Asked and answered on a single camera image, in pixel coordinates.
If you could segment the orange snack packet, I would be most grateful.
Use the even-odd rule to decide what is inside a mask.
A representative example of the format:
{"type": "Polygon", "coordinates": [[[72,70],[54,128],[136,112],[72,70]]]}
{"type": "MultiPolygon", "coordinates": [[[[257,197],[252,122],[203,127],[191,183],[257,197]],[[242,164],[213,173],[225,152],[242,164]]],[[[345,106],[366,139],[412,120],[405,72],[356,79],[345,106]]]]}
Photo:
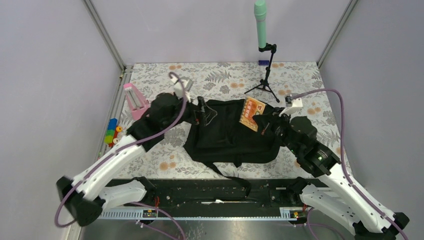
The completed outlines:
{"type": "Polygon", "coordinates": [[[258,125],[253,119],[253,116],[262,115],[265,107],[266,104],[264,102],[248,96],[242,106],[239,122],[252,131],[257,132],[258,125]]]}

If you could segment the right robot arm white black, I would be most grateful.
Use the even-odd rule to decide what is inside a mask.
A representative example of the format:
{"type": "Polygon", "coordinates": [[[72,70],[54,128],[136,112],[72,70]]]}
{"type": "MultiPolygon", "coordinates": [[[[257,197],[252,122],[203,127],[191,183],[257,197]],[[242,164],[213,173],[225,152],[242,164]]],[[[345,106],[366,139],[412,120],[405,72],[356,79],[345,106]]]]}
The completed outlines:
{"type": "Polygon", "coordinates": [[[262,135],[272,135],[296,157],[300,167],[335,192],[341,201],[320,194],[311,183],[287,191],[293,206],[302,203],[321,211],[343,225],[356,240],[395,240],[410,219],[376,200],[347,171],[346,163],[317,140],[317,129],[306,116],[290,118],[285,113],[253,116],[262,135]]]}

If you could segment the black student backpack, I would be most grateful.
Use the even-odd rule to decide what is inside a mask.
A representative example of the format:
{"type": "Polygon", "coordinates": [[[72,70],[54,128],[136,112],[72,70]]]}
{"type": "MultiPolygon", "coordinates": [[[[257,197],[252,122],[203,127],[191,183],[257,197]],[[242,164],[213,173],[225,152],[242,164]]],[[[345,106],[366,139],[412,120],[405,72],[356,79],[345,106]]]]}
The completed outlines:
{"type": "Polygon", "coordinates": [[[184,149],[195,161],[204,164],[218,175],[222,172],[216,163],[266,164],[276,159],[280,144],[274,134],[262,135],[240,123],[244,99],[206,101],[206,110],[216,116],[208,124],[190,127],[184,149]]]}

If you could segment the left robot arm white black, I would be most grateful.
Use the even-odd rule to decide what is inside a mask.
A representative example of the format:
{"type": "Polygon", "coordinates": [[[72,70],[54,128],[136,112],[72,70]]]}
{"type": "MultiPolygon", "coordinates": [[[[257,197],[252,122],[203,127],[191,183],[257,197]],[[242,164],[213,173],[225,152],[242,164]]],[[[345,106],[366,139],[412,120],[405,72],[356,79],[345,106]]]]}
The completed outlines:
{"type": "Polygon", "coordinates": [[[108,187],[107,184],[127,164],[164,139],[167,131],[182,122],[205,126],[217,116],[203,97],[197,103],[190,98],[161,93],[150,107],[126,131],[126,134],[109,152],[82,173],[69,178],[62,176],[56,182],[60,204],[56,211],[55,225],[59,223],[62,208],[71,214],[72,224],[85,227],[93,223],[103,211],[132,202],[144,206],[152,204],[155,192],[140,180],[131,180],[123,185],[108,187]]]}

